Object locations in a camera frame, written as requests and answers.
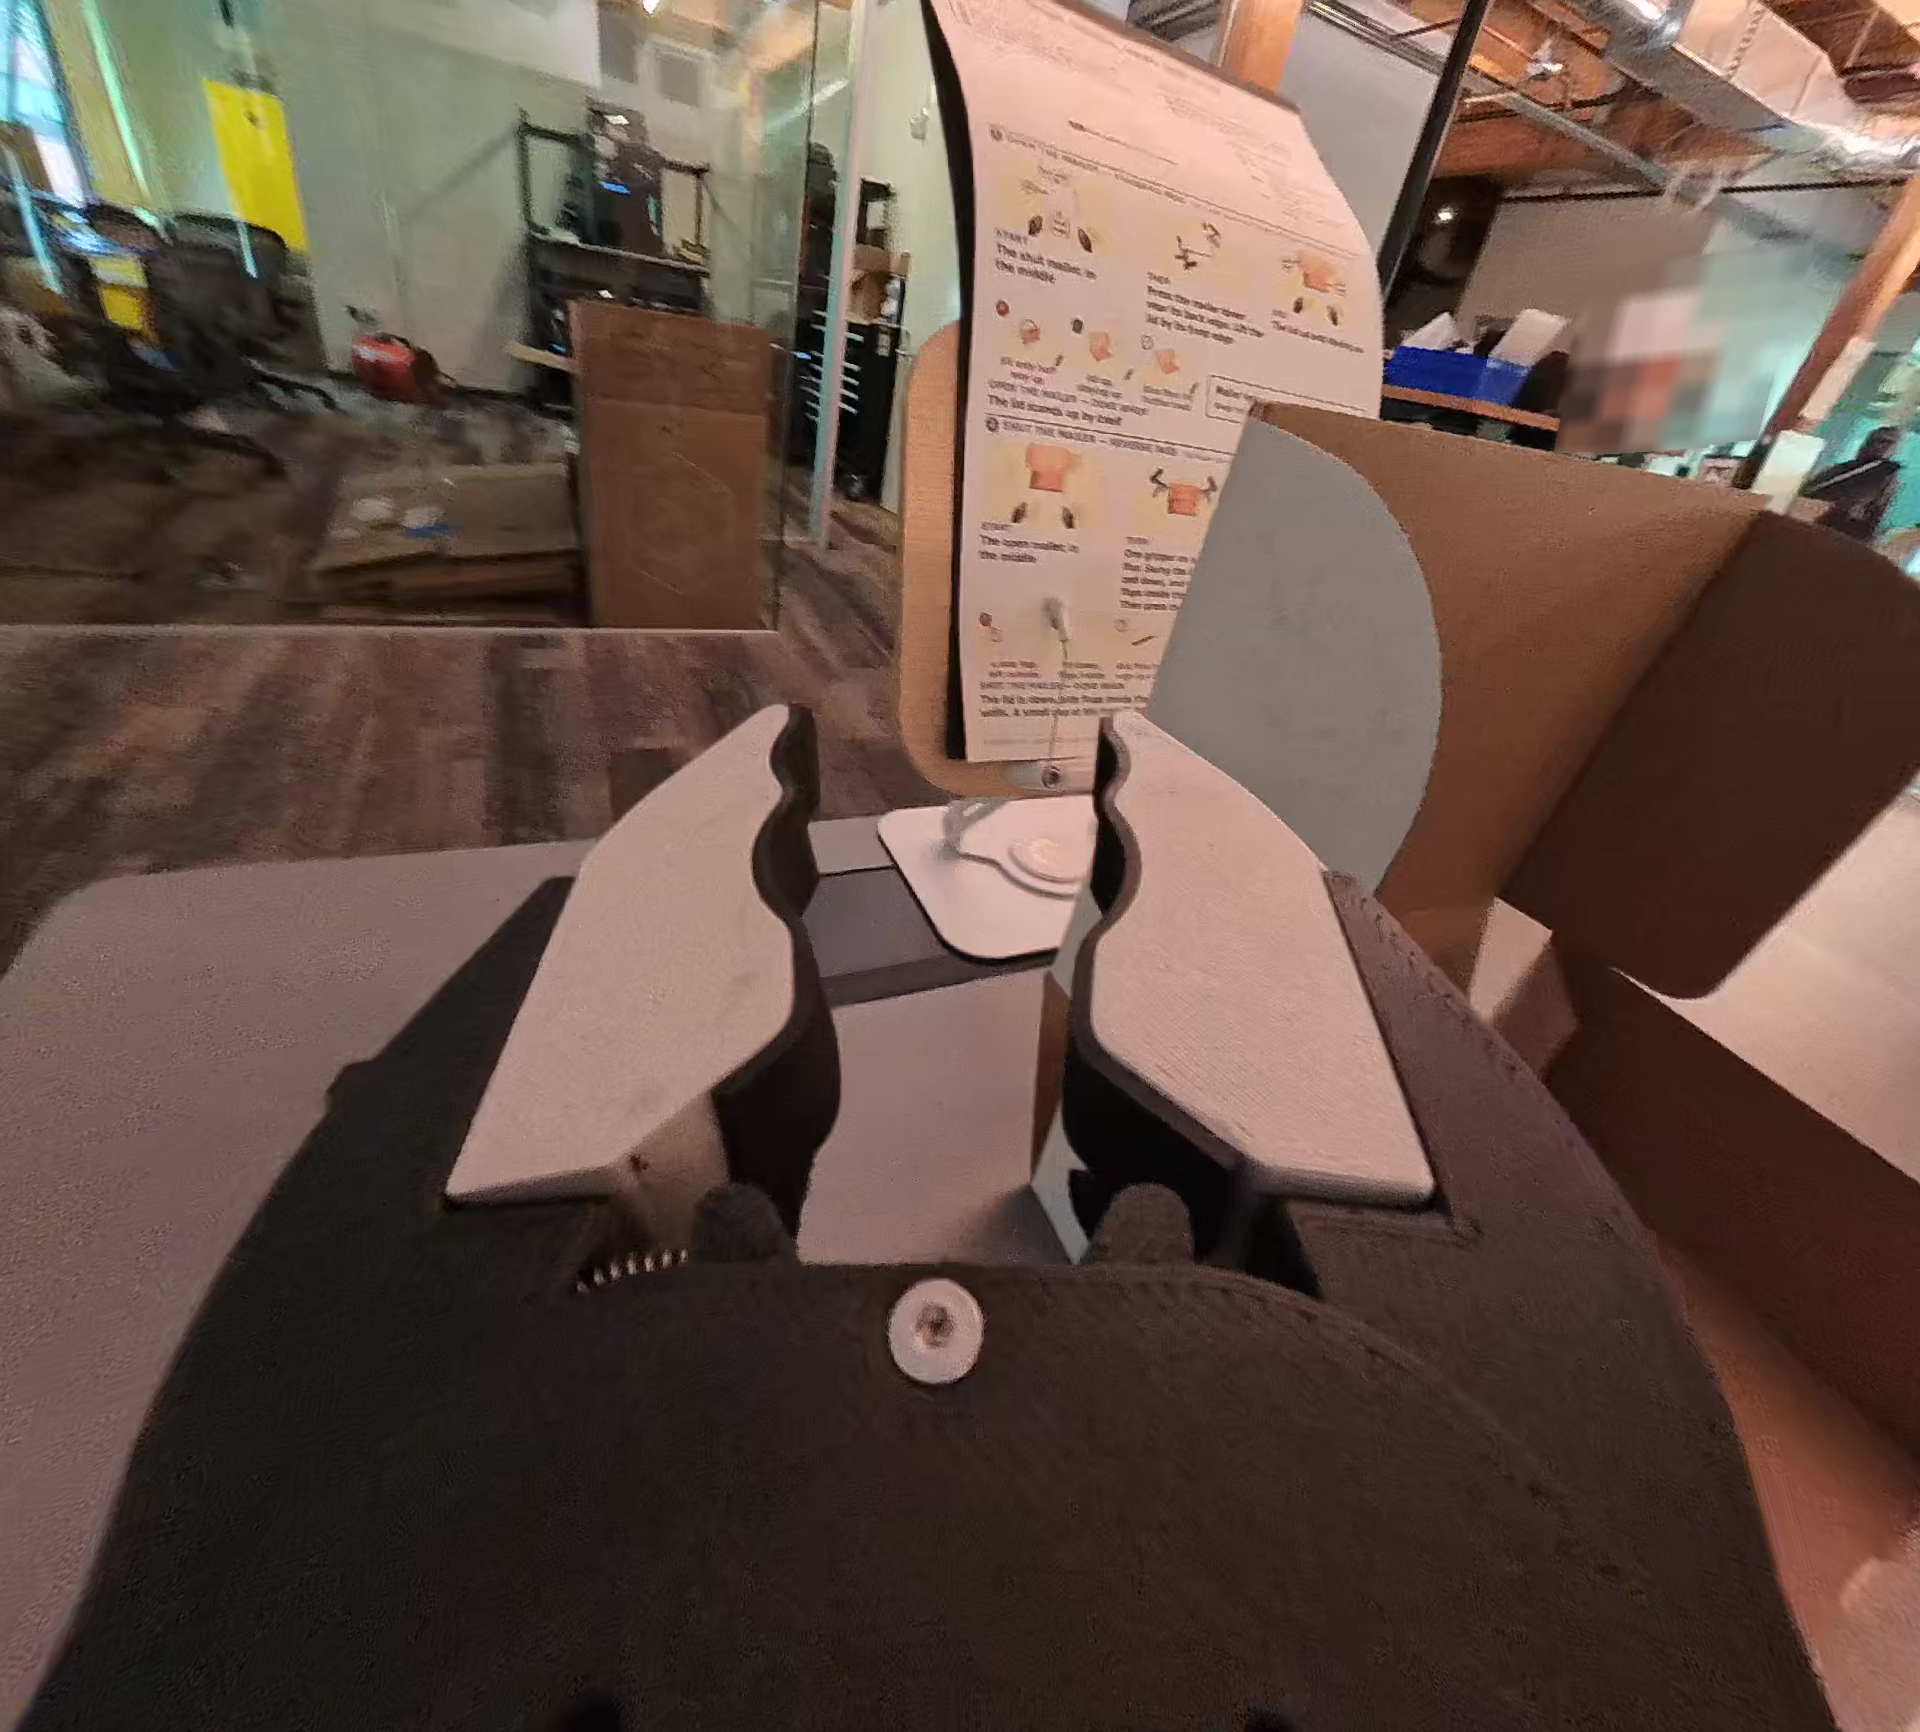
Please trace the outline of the blue plastic bin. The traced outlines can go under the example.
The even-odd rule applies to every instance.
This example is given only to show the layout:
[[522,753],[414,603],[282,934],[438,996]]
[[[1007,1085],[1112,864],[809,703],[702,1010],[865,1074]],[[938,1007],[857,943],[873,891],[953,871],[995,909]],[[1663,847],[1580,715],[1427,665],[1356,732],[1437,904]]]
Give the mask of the blue plastic bin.
[[1403,345],[1384,362],[1383,387],[1425,396],[1431,402],[1458,402],[1514,409],[1530,366],[1474,351],[1439,351]]

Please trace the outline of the printed instruction sheet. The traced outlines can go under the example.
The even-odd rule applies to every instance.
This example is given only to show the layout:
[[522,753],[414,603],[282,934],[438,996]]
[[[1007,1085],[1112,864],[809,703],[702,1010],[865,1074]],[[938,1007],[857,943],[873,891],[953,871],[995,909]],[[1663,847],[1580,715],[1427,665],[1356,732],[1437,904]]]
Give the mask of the printed instruction sheet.
[[948,739],[1147,705],[1263,404],[1380,412],[1380,283],[1298,113],[1080,0],[922,0],[964,271]]

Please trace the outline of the yellow wall sign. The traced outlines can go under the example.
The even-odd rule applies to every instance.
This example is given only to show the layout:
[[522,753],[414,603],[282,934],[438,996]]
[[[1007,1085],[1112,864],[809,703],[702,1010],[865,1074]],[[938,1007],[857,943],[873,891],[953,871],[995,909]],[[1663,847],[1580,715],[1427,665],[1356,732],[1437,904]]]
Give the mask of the yellow wall sign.
[[311,255],[286,113],[274,91],[203,81],[205,111],[231,210],[273,232],[293,255]]

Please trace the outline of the tall brown cardboard box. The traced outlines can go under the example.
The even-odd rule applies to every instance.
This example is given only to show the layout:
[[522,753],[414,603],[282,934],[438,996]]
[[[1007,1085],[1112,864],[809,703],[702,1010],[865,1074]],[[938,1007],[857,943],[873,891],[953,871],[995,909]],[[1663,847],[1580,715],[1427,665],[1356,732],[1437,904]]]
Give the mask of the tall brown cardboard box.
[[766,628],[772,339],[607,300],[575,302],[568,321],[590,622]]

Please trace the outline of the red canister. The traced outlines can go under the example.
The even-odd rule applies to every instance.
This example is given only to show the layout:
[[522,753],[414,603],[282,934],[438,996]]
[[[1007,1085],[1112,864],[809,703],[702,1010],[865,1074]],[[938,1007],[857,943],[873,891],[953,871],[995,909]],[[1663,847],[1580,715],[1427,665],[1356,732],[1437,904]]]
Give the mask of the red canister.
[[444,409],[450,385],[432,352],[412,341],[372,326],[350,339],[348,370],[371,398],[393,404]]

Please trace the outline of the black metal shelf rack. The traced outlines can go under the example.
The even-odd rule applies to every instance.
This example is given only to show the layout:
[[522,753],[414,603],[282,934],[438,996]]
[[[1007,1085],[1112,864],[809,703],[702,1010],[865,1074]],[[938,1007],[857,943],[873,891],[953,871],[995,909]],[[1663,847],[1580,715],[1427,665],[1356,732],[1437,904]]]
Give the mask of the black metal shelf rack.
[[624,113],[580,131],[517,115],[526,345],[571,355],[575,304],[711,319],[713,169],[624,139]]

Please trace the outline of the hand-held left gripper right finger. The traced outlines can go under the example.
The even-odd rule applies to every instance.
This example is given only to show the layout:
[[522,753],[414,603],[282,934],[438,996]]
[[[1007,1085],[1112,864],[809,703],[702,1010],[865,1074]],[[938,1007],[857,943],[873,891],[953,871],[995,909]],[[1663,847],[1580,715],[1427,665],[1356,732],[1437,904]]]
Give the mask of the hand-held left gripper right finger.
[[1205,1254],[1273,1254],[1295,1202],[1418,1216],[1441,1188],[1332,875],[1141,712],[1103,725],[1093,921],[1068,965],[1061,1196],[1133,1186]]

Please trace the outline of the flat cardboard sheets pile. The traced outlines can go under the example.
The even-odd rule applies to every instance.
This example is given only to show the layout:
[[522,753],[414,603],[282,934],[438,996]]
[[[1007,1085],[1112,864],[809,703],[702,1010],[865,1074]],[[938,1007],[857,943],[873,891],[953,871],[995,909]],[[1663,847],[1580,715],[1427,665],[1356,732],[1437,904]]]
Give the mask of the flat cardboard sheets pile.
[[424,465],[350,474],[304,583],[324,604],[404,615],[573,604],[584,583],[573,467]]

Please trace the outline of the black office chair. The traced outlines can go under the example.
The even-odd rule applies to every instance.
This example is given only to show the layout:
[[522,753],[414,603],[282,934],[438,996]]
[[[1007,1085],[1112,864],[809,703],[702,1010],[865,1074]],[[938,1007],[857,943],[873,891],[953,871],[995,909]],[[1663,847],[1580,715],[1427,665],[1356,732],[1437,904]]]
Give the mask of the black office chair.
[[91,201],[89,231],[110,255],[141,271],[143,323],[120,326],[109,313],[105,258],[89,268],[95,366],[105,391],[109,446],[147,445],[153,457],[220,453],[280,479],[288,465],[274,449],[229,425],[211,423],[229,402],[302,395],[336,411],[316,382],[263,364],[273,302],[263,281],[220,246],[187,245],[135,208]]

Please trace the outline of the wooden sign board stand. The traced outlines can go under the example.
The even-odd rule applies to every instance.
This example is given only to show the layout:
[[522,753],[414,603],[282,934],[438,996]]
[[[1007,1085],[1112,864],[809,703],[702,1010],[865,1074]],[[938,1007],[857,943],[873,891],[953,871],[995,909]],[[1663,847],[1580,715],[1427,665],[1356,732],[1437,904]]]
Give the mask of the wooden sign board stand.
[[1046,966],[1093,866],[1093,765],[972,763],[948,750],[964,351],[938,328],[909,375],[899,460],[897,731],[937,804],[881,843],[938,940],[982,966]]

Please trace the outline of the silver ventilation duct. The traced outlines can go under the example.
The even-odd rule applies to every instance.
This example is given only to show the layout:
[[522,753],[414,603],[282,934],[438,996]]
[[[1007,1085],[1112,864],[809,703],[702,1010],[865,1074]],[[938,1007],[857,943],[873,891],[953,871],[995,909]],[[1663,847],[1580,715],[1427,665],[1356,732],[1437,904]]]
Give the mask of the silver ventilation duct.
[[1693,120],[1851,178],[1915,177],[1917,113],[1852,96],[1832,56],[1762,0],[1560,0],[1600,59]]

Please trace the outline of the black tool cabinet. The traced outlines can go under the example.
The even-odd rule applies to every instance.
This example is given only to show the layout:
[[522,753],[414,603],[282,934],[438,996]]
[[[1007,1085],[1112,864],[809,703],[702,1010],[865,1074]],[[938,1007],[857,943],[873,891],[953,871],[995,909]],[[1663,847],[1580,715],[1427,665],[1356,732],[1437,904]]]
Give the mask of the black tool cabinet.
[[[865,178],[858,186],[855,246],[893,251],[899,194],[893,184]],[[793,333],[793,392],[787,460],[810,467],[821,418],[832,243],[838,210],[838,169],[831,150],[812,141],[806,150],[802,235]],[[878,503],[894,425],[901,372],[901,326],[858,324],[847,315],[844,364],[838,388],[832,487],[857,503]]]

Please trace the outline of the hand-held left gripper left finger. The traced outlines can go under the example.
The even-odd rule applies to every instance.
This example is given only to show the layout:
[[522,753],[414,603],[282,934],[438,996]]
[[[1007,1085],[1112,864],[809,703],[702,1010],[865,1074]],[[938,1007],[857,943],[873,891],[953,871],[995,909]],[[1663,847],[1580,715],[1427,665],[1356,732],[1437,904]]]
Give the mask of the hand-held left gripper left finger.
[[658,785],[579,868],[450,1165],[462,1208],[607,1202],[647,1254],[744,1188],[796,1240],[842,1109],[804,927],[819,732],[771,705]]

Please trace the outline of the cardboard mailer box with lid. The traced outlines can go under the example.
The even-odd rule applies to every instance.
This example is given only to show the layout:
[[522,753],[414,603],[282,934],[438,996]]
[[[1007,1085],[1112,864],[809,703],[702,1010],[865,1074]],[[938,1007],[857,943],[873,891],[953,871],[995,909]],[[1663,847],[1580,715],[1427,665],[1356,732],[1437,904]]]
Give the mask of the cardboard mailer box with lid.
[[1148,721],[1328,871],[1441,1196],[1032,1168],[981,1679],[1040,1728],[1917,1728],[1917,1178],[1670,1009],[1917,770],[1917,589],[1673,481],[1248,423]]

